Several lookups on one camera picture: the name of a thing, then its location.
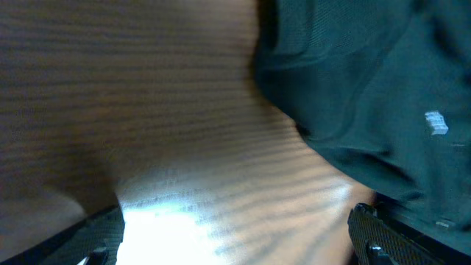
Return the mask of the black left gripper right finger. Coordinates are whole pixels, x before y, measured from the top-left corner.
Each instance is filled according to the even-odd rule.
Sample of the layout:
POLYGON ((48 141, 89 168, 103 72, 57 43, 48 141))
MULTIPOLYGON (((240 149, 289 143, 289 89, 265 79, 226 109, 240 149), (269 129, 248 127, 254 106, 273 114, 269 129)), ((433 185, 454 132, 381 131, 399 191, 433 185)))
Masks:
POLYGON ((358 203, 348 232, 360 265, 470 265, 470 257, 394 220, 382 208, 358 203))

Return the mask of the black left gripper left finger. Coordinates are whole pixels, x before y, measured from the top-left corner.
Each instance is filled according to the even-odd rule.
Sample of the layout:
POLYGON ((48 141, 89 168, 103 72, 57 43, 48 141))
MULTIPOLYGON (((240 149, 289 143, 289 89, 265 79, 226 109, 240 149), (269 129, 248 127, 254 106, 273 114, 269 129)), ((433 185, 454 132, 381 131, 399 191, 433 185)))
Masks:
POLYGON ((1 265, 116 265, 124 227, 121 208, 105 208, 1 265))

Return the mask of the black polo shirt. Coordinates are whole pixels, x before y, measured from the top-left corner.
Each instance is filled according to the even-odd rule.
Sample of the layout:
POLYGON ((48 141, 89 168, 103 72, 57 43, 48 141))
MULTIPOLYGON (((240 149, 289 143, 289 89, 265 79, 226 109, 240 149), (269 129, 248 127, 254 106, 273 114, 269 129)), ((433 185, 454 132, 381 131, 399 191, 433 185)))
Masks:
POLYGON ((470 252, 469 0, 262 1, 254 78, 304 142, 470 252))

